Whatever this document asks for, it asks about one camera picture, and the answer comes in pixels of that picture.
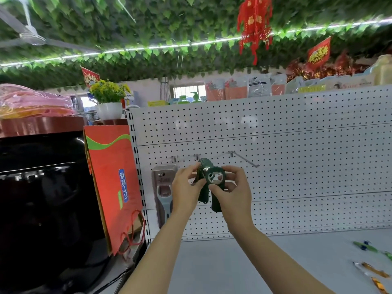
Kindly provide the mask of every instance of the led light strip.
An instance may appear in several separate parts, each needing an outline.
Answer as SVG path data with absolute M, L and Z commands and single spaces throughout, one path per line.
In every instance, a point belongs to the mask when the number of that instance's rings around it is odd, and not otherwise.
M 376 25 L 376 26 L 381 26 L 384 24 L 390 24 L 392 23 L 392 18 L 387 18 L 387 19 L 371 19 L 368 21 L 361 21 L 361 22 L 356 22 L 356 23 L 346 23 L 346 24 L 333 24 L 329 25 L 328 27 L 309 27 L 309 28 L 304 28 L 304 29 L 296 29 L 296 30 L 288 30 L 286 33 L 296 33 L 296 32 L 308 32 L 308 31 L 316 31 L 316 30 L 321 30 L 321 29 L 335 29 L 335 28 L 342 28 L 342 27 L 347 27 L 347 26 L 352 26 L 352 27 L 358 27 L 361 25 Z M 281 31 L 279 32 L 272 32 L 271 35 L 279 35 Z M 173 45 L 151 45 L 149 47 L 137 47 L 137 48 L 129 48 L 129 49 L 112 49 L 112 50 L 106 50 L 102 52 L 103 54 L 114 54 L 114 53 L 119 53 L 121 51 L 138 51 L 138 50 L 146 50 L 146 49 L 177 49 L 180 47 L 191 47 L 191 46 L 198 46 L 198 45 L 205 45 L 205 44 L 213 44 L 213 43 L 219 43 L 219 42 L 227 42 L 231 40 L 240 40 L 241 37 L 233 37 L 233 38 L 223 38 L 223 39 L 216 39 L 213 41 L 202 41 L 202 42 L 191 42 L 189 44 L 173 44 Z M 71 56 L 62 56 L 62 57 L 56 57 L 56 58 L 49 58 L 49 59 L 36 59 L 32 61 L 25 61 L 25 62 L 15 62 L 15 63 L 3 63 L 0 64 L 0 67 L 11 67 L 11 66 L 21 66 L 23 64 L 29 64 L 29 63 L 41 63 L 41 62 L 47 62 L 47 61 L 58 61 L 58 60 L 65 60 L 65 59 L 73 59 L 73 58 L 80 58 L 82 56 L 97 56 L 100 53 L 98 52 L 89 52 L 86 54 L 75 54 Z

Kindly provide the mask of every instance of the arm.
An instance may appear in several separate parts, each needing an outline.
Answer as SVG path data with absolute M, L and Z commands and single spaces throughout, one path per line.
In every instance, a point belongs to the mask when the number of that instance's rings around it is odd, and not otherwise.
M 194 186 L 188 182 L 199 164 L 180 169 L 172 184 L 173 211 L 156 235 L 139 265 L 131 274 L 120 294 L 166 294 L 179 251 L 185 226 L 196 207 L 205 179 Z
M 274 294 L 334 294 L 254 226 L 252 193 L 244 170 L 234 166 L 223 166 L 223 169 L 228 172 L 226 179 L 236 184 L 227 182 L 228 192 L 216 185 L 209 185 L 209 189 L 221 204 L 230 233 L 271 291 Z

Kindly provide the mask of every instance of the red promotional sign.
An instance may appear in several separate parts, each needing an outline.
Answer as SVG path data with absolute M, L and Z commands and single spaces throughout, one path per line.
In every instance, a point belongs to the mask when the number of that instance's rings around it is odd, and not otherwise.
M 326 40 L 308 50 L 308 62 L 306 66 L 312 71 L 316 70 L 328 61 L 330 53 L 331 37 L 328 37 Z
M 115 255 L 142 209 L 129 126 L 85 126 L 87 161 L 104 231 Z
M 99 74 L 81 66 L 84 82 L 88 88 L 100 80 Z

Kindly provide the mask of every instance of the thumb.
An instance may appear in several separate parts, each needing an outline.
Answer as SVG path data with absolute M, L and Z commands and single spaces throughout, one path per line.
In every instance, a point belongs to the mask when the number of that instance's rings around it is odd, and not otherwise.
M 202 178 L 201 180 L 197 181 L 194 186 L 198 189 L 198 191 L 200 192 L 202 190 L 202 188 L 204 187 L 205 183 L 207 181 L 205 180 L 205 178 Z
M 214 195 L 218 198 L 218 200 L 220 201 L 222 197 L 224 197 L 225 195 L 227 196 L 227 193 L 225 191 L 222 191 L 221 188 L 219 188 L 217 185 L 214 185 L 213 183 L 211 183 L 208 188 L 211 190 L 212 193 L 214 193 Z

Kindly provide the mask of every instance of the person's right hand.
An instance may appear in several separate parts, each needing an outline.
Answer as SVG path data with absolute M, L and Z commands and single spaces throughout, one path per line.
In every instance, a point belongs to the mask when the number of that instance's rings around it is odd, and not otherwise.
M 226 191 L 222 191 L 217 185 L 210 184 L 208 188 L 218 198 L 222 208 L 223 217 L 231 233 L 244 226 L 253 226 L 251 205 L 252 193 L 243 168 L 235 166 L 223 166 L 226 171 Z

